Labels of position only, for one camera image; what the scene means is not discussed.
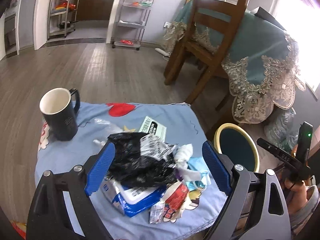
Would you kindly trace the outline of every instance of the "kitchen counter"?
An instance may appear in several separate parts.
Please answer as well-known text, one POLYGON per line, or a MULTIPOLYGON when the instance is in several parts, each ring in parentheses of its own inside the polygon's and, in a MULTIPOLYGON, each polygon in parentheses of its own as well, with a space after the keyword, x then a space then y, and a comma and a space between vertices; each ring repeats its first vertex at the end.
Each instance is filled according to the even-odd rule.
POLYGON ((110 19, 114 0, 79 0, 77 20, 103 20, 110 19))

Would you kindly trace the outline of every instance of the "black plastic bag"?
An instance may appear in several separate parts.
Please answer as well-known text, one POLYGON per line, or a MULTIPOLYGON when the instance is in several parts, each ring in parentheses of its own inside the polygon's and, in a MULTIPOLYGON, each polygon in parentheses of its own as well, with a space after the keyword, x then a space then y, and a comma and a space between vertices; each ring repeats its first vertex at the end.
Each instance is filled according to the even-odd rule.
POLYGON ((175 145, 163 143, 158 137, 146 133, 117 133, 108 139, 116 147, 109 174, 122 185, 158 187, 177 181, 172 153, 175 145))

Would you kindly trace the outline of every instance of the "metal bolt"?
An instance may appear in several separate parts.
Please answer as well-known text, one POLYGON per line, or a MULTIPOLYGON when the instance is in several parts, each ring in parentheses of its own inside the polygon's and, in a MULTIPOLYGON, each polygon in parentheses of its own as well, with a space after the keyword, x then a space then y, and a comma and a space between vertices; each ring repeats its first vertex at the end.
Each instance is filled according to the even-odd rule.
POLYGON ((45 171, 45 172, 43 173, 43 176, 48 177, 50 174, 51 174, 51 171, 45 171))
POLYGON ((236 169, 237 171, 243 171, 243 166, 242 166, 241 164, 236 164, 236 165, 235 165, 235 169, 236 169))
POLYGON ((272 169, 268 169, 268 170, 267 170, 267 173, 268 173, 270 176, 275 175, 275 172, 274 172, 274 170, 272 170, 272 169))
POLYGON ((79 172, 82 170, 82 166, 81 165, 77 165, 73 168, 74 171, 79 172))

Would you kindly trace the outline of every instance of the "mug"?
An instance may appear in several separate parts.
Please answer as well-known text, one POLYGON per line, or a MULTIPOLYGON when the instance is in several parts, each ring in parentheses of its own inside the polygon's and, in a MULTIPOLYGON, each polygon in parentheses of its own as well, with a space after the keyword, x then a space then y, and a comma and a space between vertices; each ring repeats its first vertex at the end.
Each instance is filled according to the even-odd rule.
POLYGON ((47 121, 50 131, 60 141, 70 141, 78 131, 76 115, 80 108, 79 91, 75 88, 55 88, 47 92, 40 100, 40 111, 47 121), (73 108, 71 96, 76 96, 73 108))

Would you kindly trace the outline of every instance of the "mug handle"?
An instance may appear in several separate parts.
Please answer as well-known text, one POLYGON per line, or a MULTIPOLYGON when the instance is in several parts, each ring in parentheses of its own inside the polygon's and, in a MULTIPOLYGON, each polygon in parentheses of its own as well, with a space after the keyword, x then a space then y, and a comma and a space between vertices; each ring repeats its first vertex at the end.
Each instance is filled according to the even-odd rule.
POLYGON ((72 88, 69 90, 71 96, 73 96, 74 94, 76 94, 76 105, 73 108, 73 110, 75 111, 75 114, 78 113, 79 108, 80 108, 80 94, 79 91, 76 88, 72 88))

